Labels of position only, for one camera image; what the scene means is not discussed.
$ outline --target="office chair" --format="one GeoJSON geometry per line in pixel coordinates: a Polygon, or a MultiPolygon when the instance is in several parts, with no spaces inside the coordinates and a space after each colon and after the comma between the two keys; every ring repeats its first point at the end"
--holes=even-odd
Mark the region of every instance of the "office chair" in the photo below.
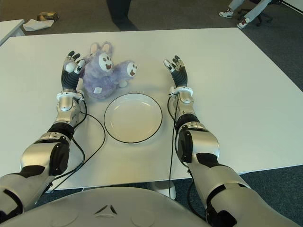
{"type": "MultiPolygon", "coordinates": [[[[259,4],[259,2],[261,0],[250,0],[252,3],[255,3],[255,4],[259,4]]],[[[272,0],[268,5],[272,5],[272,4],[275,4],[275,5],[280,5],[281,3],[283,2],[283,0],[272,0]]],[[[242,12],[249,12],[251,11],[252,9],[241,9],[240,11],[238,11],[238,14],[241,14],[239,17],[238,17],[238,20],[241,20],[244,16],[244,14],[242,14],[242,12]]],[[[259,23],[257,23],[256,25],[259,27],[261,26],[262,24],[262,17],[266,17],[268,20],[267,20],[267,23],[270,23],[273,18],[269,15],[267,15],[266,13],[260,13],[257,18],[259,20],[259,23]]]]}

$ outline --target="white plate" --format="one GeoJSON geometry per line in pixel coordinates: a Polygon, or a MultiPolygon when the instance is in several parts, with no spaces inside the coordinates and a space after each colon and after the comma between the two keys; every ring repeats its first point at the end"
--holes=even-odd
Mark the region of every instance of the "white plate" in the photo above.
{"type": "Polygon", "coordinates": [[[117,141],[139,143],[152,137],[162,123],[162,110],[151,97],[139,93],[120,96],[104,114],[108,134],[117,141]]]}

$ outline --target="purple plush toy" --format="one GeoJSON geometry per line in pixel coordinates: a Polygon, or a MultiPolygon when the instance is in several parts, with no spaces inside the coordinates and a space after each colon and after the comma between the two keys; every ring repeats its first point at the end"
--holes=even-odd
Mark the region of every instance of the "purple plush toy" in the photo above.
{"type": "Polygon", "coordinates": [[[105,42],[102,46],[93,43],[90,55],[84,59],[86,66],[82,74],[83,87],[89,97],[105,99],[118,87],[125,87],[127,80],[133,79],[138,66],[133,61],[124,61],[114,67],[113,46],[105,42]]]}

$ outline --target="sneaker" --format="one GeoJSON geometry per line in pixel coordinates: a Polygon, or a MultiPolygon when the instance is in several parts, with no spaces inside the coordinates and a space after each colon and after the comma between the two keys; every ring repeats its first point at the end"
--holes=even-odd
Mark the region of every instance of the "sneaker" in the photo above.
{"type": "Polygon", "coordinates": [[[245,28],[248,23],[250,22],[249,18],[245,18],[244,20],[242,20],[239,24],[237,24],[239,29],[245,28]]]}
{"type": "Polygon", "coordinates": [[[229,10],[226,12],[220,12],[219,16],[226,17],[226,18],[232,18],[233,12],[230,12],[229,10]]]}

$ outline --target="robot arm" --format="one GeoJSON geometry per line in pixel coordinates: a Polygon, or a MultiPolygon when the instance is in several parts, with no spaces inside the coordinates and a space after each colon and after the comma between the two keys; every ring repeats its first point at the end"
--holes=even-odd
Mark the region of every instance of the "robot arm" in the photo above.
{"type": "Polygon", "coordinates": [[[47,133],[30,145],[22,155],[21,172],[0,178],[0,223],[35,205],[55,176],[67,168],[69,146],[79,122],[80,101],[76,87],[84,60],[70,52],[62,71],[62,92],[57,95],[58,115],[47,133]]]}
{"type": "Polygon", "coordinates": [[[175,129],[177,155],[186,162],[206,209],[207,222],[214,227],[298,226],[270,206],[230,167],[218,162],[217,138],[200,123],[193,109],[192,89],[182,60],[164,60],[176,88],[170,89],[177,109],[175,129]]]}

